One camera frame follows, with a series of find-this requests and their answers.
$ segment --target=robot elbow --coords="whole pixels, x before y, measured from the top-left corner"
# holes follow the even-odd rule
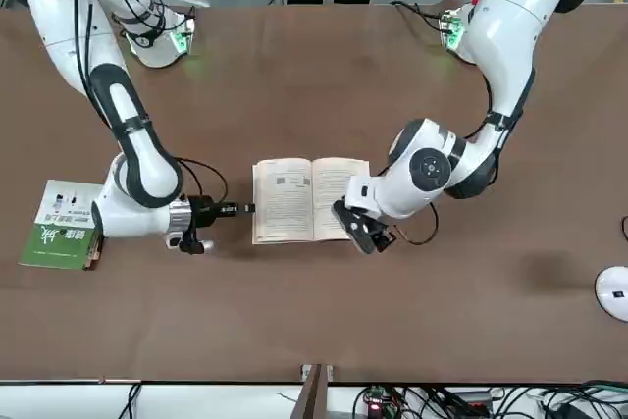
[[[487,189],[491,179],[497,170],[497,158],[494,152],[484,160],[480,166],[473,171],[466,179],[454,186],[447,188],[445,193],[456,200],[463,200],[478,196]]]

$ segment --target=book with green cover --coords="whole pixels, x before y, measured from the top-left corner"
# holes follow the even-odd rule
[[[101,234],[94,229],[91,202],[102,185],[48,181],[20,264],[82,270],[91,263]]]

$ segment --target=white robotic arm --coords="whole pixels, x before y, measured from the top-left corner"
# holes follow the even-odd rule
[[[187,230],[209,226],[218,216],[233,216],[224,215],[209,197],[181,198],[179,163],[153,129],[101,3],[123,27],[138,59],[153,68],[166,67],[187,52],[193,20],[166,8],[161,0],[27,2],[56,68],[89,99],[122,150],[92,206],[103,235],[173,234],[177,237],[169,244],[184,250],[180,243]],[[188,243],[186,251],[194,253],[208,245],[195,237],[188,242],[194,247],[189,249]]]
[[[455,26],[445,47],[476,64],[489,92],[489,113],[474,140],[429,119],[410,122],[377,177],[354,177],[334,211],[365,253],[394,242],[384,216],[408,218],[443,191],[457,199],[482,193],[494,181],[499,154],[517,122],[534,81],[536,41],[554,11],[568,12],[584,0],[480,0],[450,13]]]

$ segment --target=green led light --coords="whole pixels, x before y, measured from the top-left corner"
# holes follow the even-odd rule
[[[449,30],[451,30],[451,34],[447,36],[447,48],[448,49],[457,49],[460,45],[460,41],[462,41],[462,33],[464,33],[464,26],[459,19],[454,19],[449,25]]]

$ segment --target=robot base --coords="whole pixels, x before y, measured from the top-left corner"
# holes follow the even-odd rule
[[[164,31],[149,48],[141,47],[127,35],[125,38],[129,42],[132,55],[144,66],[162,69],[175,64],[181,57],[190,53],[194,30],[194,19],[187,19],[177,29]]]
[[[596,296],[610,316],[628,323],[628,267],[611,267],[596,278]]]

